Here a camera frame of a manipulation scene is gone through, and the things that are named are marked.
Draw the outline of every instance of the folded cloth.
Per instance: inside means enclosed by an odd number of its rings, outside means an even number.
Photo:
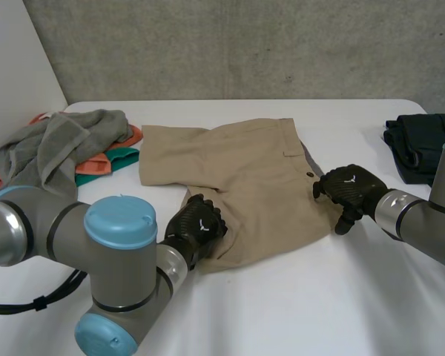
[[[143,126],[143,185],[179,183],[221,209],[228,232],[203,272],[244,266],[308,245],[329,234],[340,209],[315,202],[316,167],[292,119],[255,119],[203,128]]]
[[[384,141],[405,183],[432,185],[445,143],[445,114],[400,115],[386,122]]]
[[[33,185],[76,197],[76,165],[133,134],[122,111],[54,113],[18,130],[0,146],[3,186]]]
[[[118,171],[128,165],[139,161],[139,150],[129,147],[118,147],[103,153],[105,158],[111,163],[111,172]],[[80,187],[83,184],[92,182],[102,175],[95,174],[78,174],[76,171],[76,185]]]

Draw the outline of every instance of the robot wrist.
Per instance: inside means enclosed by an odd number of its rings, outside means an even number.
[[[375,212],[379,201],[390,191],[394,189],[388,189],[386,187],[375,187],[364,197],[363,212],[365,215],[369,215],[371,219],[376,221]]]
[[[169,235],[165,237],[160,244],[170,246],[177,250],[185,259],[188,270],[190,269],[194,256],[194,247],[187,239],[183,239],[177,235]]]

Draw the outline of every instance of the robotic hand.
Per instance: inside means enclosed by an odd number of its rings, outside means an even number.
[[[363,215],[374,219],[375,205],[388,192],[386,185],[374,174],[358,165],[339,167],[313,184],[313,197],[326,194],[335,204],[343,206],[334,232],[346,234]]]
[[[314,198],[321,194],[343,206],[334,229],[337,234],[346,234],[363,215],[369,215],[394,240],[408,243],[445,265],[445,146],[428,201],[388,189],[357,165],[322,176],[313,185]]]
[[[168,223],[162,244],[173,246],[192,270],[227,230],[221,210],[202,194],[193,195]]]

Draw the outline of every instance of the black garment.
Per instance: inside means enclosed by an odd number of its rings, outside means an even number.
[[[384,141],[402,180],[432,186],[445,143],[445,114],[400,115],[386,127]]]

